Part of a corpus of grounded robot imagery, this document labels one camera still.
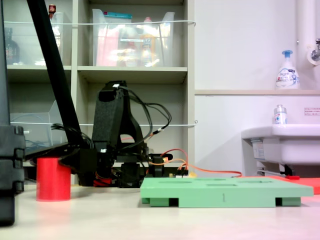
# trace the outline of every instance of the plastic storage box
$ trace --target plastic storage box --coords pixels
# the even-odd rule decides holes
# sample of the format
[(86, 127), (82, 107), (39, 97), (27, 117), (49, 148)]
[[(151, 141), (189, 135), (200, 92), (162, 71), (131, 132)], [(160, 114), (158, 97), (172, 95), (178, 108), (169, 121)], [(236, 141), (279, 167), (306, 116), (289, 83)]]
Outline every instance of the plastic storage box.
[(104, 13), (93, 9), (93, 65), (110, 67), (173, 67), (174, 12), (164, 23), (106, 24)]
[(54, 101), (49, 112), (11, 113), (10, 121), (11, 125), (23, 127), (27, 153), (67, 142), (64, 131), (51, 130), (50, 124), (62, 123), (56, 101)]
[[(56, 12), (51, 20), (52, 30), (63, 65), (71, 65), (72, 26), (62, 25), (62, 23), (70, 23), (70, 20), (63, 12)], [(7, 64), (46, 65), (33, 24), (5, 23), (4, 27)], [(8, 55), (12, 54), (8, 44), (17, 49), (17, 56), (14, 60), (8, 60)]]

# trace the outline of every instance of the floor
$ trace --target floor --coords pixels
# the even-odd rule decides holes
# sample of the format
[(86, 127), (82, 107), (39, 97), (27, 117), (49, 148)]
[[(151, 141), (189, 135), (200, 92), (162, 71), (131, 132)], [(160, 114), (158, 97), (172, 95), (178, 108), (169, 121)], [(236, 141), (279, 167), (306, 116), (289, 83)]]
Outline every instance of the floor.
[(139, 189), (73, 186), (72, 199), (16, 197), (14, 226), (0, 240), (319, 240), (320, 195), (301, 207), (177, 208), (142, 205)]

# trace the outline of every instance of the green board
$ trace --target green board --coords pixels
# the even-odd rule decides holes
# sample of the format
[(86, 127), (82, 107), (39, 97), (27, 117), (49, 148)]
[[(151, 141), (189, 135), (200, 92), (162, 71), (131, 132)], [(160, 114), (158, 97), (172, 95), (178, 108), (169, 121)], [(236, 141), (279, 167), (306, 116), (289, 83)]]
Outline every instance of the green board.
[(264, 177), (145, 178), (140, 193), (151, 207), (258, 208), (300, 206), (310, 186)]

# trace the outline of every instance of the red cup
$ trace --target red cup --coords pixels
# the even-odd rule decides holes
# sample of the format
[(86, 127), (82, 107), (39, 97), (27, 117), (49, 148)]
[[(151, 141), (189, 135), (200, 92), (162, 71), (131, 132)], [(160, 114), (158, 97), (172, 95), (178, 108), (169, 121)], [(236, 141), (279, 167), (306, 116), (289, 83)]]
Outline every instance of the red cup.
[(71, 169), (58, 163), (58, 157), (40, 157), (36, 168), (36, 200), (59, 202), (70, 200)]

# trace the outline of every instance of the label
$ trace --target label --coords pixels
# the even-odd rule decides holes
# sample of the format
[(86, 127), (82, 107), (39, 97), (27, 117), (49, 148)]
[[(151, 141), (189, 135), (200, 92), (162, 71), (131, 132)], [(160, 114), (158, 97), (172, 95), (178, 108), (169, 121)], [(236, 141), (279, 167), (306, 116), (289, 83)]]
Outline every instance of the label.
[(121, 42), (135, 42), (135, 43), (143, 43), (143, 39), (128, 39), (128, 38), (120, 38)]
[(320, 107), (305, 107), (305, 116), (320, 116)]
[(265, 159), (264, 144), (261, 141), (253, 142), (253, 155), (255, 159)]
[(300, 83), (300, 78), (298, 73), (293, 69), (283, 68), (275, 82), (275, 85), (278, 88), (290, 87), (298, 85)]
[(287, 114), (285, 112), (277, 112), (274, 115), (275, 124), (287, 124)]

